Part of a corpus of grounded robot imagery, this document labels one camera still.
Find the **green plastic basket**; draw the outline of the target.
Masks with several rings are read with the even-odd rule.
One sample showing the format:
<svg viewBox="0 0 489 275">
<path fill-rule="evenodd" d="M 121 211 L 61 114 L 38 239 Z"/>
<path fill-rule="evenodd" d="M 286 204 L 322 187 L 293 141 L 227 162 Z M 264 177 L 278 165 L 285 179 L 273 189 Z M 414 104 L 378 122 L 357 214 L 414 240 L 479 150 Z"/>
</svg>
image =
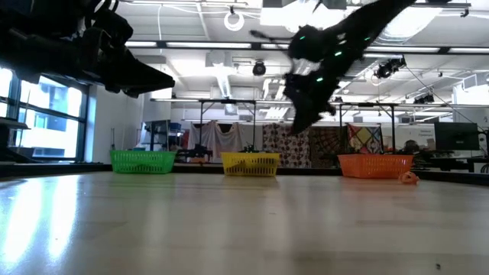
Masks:
<svg viewBox="0 0 489 275">
<path fill-rule="evenodd" d="M 176 153 L 171 151 L 111 150 L 115 173 L 167 174 L 173 169 Z"/>
</svg>

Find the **white draped cloth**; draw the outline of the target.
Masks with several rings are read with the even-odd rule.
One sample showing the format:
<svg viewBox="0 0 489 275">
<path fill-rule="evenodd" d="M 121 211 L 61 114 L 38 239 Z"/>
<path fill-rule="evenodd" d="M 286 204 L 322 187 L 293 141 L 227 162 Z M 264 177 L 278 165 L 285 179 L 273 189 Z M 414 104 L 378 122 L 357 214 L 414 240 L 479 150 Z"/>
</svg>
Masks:
<svg viewBox="0 0 489 275">
<path fill-rule="evenodd" d="M 188 148 L 192 149 L 199 144 L 199 127 L 191 124 L 189 127 Z M 254 127 L 252 125 L 233 123 L 219 124 L 217 121 L 209 121 L 203 125 L 202 146 L 213 152 L 212 163 L 221 163 L 222 152 L 239 152 L 253 144 Z"/>
</svg>

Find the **monitor on cart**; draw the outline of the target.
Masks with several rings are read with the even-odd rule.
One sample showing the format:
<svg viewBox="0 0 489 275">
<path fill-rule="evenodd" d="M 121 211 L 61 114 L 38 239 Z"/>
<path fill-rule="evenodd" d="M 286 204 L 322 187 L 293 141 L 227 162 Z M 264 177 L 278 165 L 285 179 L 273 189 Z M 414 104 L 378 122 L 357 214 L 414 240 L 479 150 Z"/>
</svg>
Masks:
<svg viewBox="0 0 489 275">
<path fill-rule="evenodd" d="M 149 151 L 168 151 L 169 129 L 170 120 L 143 122 L 139 144 Z"/>
</svg>

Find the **black monitor on stand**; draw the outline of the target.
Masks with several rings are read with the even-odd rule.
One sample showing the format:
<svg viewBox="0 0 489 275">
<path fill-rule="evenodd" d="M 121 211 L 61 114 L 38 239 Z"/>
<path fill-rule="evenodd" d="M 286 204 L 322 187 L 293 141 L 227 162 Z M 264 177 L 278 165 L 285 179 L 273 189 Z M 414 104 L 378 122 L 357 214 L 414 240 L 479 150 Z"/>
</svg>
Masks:
<svg viewBox="0 0 489 275">
<path fill-rule="evenodd" d="M 475 123 L 436 122 L 435 143 L 437 150 L 479 150 L 479 130 Z"/>
</svg>

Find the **yellow plastic basket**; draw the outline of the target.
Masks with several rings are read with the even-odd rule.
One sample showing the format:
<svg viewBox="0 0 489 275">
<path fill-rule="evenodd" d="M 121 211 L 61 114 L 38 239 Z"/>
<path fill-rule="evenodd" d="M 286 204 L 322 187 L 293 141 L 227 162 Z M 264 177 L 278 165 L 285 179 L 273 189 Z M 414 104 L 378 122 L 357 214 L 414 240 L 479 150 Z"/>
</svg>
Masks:
<svg viewBox="0 0 489 275">
<path fill-rule="evenodd" d="M 276 176 L 279 153 L 221 153 L 226 176 Z"/>
</svg>

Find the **colourful geometric cloth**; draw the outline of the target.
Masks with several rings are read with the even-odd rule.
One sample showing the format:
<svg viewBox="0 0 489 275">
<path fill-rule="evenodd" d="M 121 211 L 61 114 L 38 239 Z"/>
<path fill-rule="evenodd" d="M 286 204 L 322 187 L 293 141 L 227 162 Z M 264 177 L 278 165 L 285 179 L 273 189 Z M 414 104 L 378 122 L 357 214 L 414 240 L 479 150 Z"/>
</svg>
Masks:
<svg viewBox="0 0 489 275">
<path fill-rule="evenodd" d="M 382 154 L 383 136 L 380 126 L 365 127 L 347 125 L 348 147 L 356 154 Z"/>
</svg>

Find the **large window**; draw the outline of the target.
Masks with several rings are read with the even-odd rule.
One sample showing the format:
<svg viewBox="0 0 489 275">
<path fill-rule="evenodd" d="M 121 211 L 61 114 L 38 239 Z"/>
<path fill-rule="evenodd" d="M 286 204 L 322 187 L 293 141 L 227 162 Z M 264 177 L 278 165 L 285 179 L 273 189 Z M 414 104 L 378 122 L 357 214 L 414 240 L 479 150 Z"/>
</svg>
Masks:
<svg viewBox="0 0 489 275">
<path fill-rule="evenodd" d="M 42 76 L 37 83 L 0 67 L 0 117 L 25 123 L 11 129 L 8 147 L 35 163 L 84 158 L 89 86 Z"/>
</svg>

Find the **thin orange rubber band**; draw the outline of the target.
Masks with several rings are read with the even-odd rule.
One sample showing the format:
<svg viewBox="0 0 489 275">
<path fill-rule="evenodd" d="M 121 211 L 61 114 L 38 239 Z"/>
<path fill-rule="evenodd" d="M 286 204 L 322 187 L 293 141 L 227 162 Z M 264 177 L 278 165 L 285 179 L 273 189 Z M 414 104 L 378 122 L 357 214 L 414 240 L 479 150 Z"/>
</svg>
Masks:
<svg viewBox="0 0 489 275">
<path fill-rule="evenodd" d="M 419 184 L 419 177 L 410 171 L 400 174 L 398 180 L 404 185 L 417 186 Z"/>
</svg>

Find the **black aluminium table frame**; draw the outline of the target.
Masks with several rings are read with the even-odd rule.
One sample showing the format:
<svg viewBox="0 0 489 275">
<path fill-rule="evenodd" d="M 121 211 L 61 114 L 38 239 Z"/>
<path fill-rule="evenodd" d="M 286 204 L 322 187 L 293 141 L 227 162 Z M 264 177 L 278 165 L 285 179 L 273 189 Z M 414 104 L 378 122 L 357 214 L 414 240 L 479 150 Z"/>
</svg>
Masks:
<svg viewBox="0 0 489 275">
<path fill-rule="evenodd" d="M 0 165 L 0 179 L 33 176 L 53 176 L 79 173 L 94 173 L 112 171 L 111 164 L 103 163 L 28 163 Z M 193 165 L 177 163 L 173 166 L 174 173 L 203 173 L 223 174 L 221 165 Z M 489 188 L 489 174 L 482 173 L 459 173 L 442 172 L 430 170 L 415 170 L 414 173 L 426 181 L 438 181 L 447 183 L 459 183 L 473 186 L 484 186 Z M 280 176 L 341 176 L 339 168 L 316 169 L 316 168 L 278 168 L 277 175 Z"/>
</svg>

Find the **brown dotted cloth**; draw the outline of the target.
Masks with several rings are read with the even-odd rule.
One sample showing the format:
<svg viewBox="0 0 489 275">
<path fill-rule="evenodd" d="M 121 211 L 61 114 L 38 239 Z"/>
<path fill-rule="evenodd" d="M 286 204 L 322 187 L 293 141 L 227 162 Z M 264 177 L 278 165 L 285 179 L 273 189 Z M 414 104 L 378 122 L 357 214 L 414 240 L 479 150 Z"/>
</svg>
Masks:
<svg viewBox="0 0 489 275">
<path fill-rule="evenodd" d="M 272 123 L 263 126 L 262 149 L 280 154 L 280 167 L 310 168 L 309 130 L 290 135 L 291 124 Z"/>
</svg>

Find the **grey desk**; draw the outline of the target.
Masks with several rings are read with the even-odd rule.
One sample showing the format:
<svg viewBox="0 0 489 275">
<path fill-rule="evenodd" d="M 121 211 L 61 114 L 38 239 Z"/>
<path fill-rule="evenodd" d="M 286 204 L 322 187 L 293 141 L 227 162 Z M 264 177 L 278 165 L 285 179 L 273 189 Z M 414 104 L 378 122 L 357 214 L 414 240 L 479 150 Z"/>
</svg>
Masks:
<svg viewBox="0 0 489 275">
<path fill-rule="evenodd" d="M 28 126 L 13 118 L 0 117 L 0 162 L 35 163 L 35 160 L 16 153 L 8 147 L 11 129 L 28 129 Z"/>
</svg>

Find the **dark patterned cloth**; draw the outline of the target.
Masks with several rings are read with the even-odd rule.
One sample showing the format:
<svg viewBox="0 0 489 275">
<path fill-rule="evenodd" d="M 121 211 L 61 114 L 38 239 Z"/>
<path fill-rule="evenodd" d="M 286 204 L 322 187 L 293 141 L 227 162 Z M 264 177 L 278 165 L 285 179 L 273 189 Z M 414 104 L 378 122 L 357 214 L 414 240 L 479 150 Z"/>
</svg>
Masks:
<svg viewBox="0 0 489 275">
<path fill-rule="evenodd" d="M 328 169 L 338 167 L 338 155 L 346 145 L 346 127 L 313 127 L 309 129 L 311 167 Z"/>
</svg>

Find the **orange plastic basket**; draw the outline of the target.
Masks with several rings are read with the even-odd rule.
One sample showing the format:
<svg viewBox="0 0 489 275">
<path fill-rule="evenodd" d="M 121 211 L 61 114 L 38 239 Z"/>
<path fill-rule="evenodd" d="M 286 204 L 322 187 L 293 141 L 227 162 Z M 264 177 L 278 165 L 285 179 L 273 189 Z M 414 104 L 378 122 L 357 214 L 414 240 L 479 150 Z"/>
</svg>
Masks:
<svg viewBox="0 0 489 275">
<path fill-rule="evenodd" d="M 342 175 L 359 179 L 397 179 L 409 172 L 413 155 L 343 154 L 338 155 Z"/>
</svg>

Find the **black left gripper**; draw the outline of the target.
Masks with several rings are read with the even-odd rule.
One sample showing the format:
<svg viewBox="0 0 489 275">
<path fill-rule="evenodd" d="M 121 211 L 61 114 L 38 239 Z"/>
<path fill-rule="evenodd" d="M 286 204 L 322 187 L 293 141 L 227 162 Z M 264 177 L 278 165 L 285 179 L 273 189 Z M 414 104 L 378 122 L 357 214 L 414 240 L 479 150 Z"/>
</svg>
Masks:
<svg viewBox="0 0 489 275">
<path fill-rule="evenodd" d="M 76 74 L 79 83 L 102 84 L 108 91 L 137 99 L 141 92 L 175 86 L 172 76 L 136 59 L 125 43 L 133 34 L 128 21 L 107 7 L 85 9 L 86 27 L 77 46 Z"/>
</svg>

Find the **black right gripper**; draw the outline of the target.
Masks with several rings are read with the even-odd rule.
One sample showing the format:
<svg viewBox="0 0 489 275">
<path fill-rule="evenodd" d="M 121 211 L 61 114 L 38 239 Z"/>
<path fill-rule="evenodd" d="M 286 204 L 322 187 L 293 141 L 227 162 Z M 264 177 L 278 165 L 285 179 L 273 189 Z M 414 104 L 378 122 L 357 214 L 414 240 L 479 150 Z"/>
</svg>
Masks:
<svg viewBox="0 0 489 275">
<path fill-rule="evenodd" d="M 366 47 L 367 28 L 359 24 L 337 24 L 325 30 L 306 25 L 293 36 L 287 56 L 319 67 L 305 76 L 294 71 L 286 74 L 284 94 L 295 108 L 292 135 L 320 121 L 323 112 L 335 115 L 336 108 L 328 100 L 341 78 L 363 58 Z"/>
</svg>

